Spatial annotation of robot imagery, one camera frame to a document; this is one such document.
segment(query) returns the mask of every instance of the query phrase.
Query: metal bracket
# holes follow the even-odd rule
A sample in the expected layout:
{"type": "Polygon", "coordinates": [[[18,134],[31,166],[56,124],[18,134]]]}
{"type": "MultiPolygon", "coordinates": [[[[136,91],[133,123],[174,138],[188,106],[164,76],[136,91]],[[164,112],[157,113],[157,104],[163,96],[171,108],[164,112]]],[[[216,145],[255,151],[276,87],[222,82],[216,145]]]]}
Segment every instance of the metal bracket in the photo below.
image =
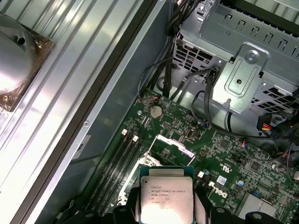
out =
{"type": "Polygon", "coordinates": [[[212,99],[242,113],[249,107],[261,84],[259,72],[267,58],[265,52],[244,44],[235,61],[224,66],[214,85],[212,99]]]}

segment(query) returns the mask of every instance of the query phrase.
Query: chip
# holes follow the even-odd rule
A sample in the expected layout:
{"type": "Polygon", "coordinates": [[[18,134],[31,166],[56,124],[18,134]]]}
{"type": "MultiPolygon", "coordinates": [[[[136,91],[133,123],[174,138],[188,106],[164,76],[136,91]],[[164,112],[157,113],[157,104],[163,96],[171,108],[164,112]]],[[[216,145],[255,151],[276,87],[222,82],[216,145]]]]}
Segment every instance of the chip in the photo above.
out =
{"type": "Polygon", "coordinates": [[[220,143],[220,146],[225,149],[228,147],[228,145],[229,145],[229,141],[227,140],[222,140],[222,142],[220,143]]]}
{"type": "Polygon", "coordinates": [[[259,164],[258,162],[255,162],[255,161],[254,161],[254,162],[252,163],[252,165],[251,165],[250,168],[251,168],[252,170],[254,170],[254,171],[258,171],[258,169],[259,169],[260,167],[261,167],[261,164],[259,164]]]}

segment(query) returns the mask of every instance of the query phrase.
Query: motherboard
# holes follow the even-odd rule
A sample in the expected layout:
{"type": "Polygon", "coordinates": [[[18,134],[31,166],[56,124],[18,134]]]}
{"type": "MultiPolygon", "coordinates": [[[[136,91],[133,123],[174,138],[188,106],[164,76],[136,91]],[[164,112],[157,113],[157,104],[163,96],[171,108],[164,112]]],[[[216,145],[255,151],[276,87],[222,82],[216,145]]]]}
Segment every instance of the motherboard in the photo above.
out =
{"type": "Polygon", "coordinates": [[[244,218],[258,210],[285,224],[299,212],[293,195],[299,191],[285,165],[267,152],[236,137],[217,133],[208,123],[175,102],[146,91],[137,99],[86,187],[85,209],[101,215],[125,204],[130,188],[139,183],[140,166],[193,166],[195,185],[201,185],[214,206],[244,218]]]}

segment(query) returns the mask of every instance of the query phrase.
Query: ribbed metal panel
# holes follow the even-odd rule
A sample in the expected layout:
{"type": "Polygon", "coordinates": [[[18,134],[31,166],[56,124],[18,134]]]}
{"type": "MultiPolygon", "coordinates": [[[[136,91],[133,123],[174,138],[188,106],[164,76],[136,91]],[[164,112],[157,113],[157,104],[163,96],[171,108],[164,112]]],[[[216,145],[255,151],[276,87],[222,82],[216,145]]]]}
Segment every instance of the ribbed metal panel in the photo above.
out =
{"type": "Polygon", "coordinates": [[[298,0],[246,0],[273,14],[299,25],[298,0]]]}
{"type": "Polygon", "coordinates": [[[1,1],[2,13],[56,44],[15,111],[0,114],[1,224],[14,216],[142,2],[1,1]]]}

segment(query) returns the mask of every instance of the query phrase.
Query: red wire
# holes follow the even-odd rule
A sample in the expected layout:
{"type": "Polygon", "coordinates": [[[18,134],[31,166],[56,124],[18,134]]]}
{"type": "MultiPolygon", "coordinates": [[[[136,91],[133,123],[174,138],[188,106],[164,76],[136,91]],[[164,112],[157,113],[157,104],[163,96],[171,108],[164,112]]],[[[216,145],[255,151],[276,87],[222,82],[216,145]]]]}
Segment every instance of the red wire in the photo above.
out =
{"type": "Polygon", "coordinates": [[[267,125],[267,124],[263,124],[263,127],[266,127],[268,129],[271,129],[272,127],[270,125],[267,125]]]}

